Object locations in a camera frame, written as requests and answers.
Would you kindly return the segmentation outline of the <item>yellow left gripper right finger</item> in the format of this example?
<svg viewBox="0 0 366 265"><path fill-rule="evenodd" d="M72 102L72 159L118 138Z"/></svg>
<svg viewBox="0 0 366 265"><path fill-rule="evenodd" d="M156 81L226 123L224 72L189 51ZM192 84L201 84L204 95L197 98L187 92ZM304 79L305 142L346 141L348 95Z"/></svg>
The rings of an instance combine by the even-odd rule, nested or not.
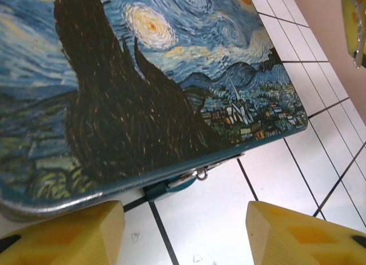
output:
<svg viewBox="0 0 366 265"><path fill-rule="evenodd" d="M254 265L366 265L366 234L261 201L246 229Z"/></svg>

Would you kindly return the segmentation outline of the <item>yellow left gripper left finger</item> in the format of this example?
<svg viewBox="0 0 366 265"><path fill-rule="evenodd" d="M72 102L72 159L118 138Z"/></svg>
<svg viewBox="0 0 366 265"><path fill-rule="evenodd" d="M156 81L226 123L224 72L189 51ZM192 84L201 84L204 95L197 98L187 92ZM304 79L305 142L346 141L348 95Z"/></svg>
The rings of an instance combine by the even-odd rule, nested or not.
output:
<svg viewBox="0 0 366 265"><path fill-rule="evenodd" d="M0 265L117 265L124 208L111 200L0 238Z"/></svg>

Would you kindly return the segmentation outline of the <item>silver key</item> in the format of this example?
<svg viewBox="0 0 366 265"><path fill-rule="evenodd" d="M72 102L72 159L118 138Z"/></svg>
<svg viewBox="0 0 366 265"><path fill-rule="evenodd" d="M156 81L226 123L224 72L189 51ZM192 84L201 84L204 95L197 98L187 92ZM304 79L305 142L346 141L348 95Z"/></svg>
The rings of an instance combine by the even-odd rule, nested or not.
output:
<svg viewBox="0 0 366 265"><path fill-rule="evenodd" d="M354 65L360 68L363 65L364 46L366 43L366 0L352 0L356 8L356 23L357 23L357 45L354 54Z"/></svg>

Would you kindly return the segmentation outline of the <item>small teal padlock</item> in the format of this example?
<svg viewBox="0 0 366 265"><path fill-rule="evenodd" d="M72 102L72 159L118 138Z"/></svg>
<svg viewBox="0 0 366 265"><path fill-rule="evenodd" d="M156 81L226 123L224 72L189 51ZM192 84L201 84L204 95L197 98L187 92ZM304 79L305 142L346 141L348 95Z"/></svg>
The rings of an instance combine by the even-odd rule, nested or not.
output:
<svg viewBox="0 0 366 265"><path fill-rule="evenodd" d="M178 188L168 188L168 183L179 176L175 176L173 178L165 179L163 181L157 182L155 184L146 186L143 188L144 194L148 202L154 202L159 199L166 198L172 194L175 194L179 191L182 191L189 186L191 186L196 180L191 180Z"/></svg>

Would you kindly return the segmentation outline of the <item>silver box latch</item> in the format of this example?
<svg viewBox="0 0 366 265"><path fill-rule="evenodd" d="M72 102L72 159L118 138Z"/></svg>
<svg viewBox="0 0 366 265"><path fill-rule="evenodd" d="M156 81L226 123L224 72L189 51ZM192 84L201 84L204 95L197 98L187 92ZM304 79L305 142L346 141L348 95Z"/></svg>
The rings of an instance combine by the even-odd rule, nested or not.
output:
<svg viewBox="0 0 366 265"><path fill-rule="evenodd" d="M231 159L239 158L240 156L243 156L244 154L245 154L244 152L240 152L238 155L234 155L232 157L226 158L219 162L212 163L207 166L202 166L198 169L186 172L186 173L180 175L178 178L175 178L172 181L170 181L168 183L168 188L178 188L179 186L181 186L187 182L190 182L191 180L205 181L208 178L209 170L216 168L219 165L224 164L225 162L227 162Z"/></svg>

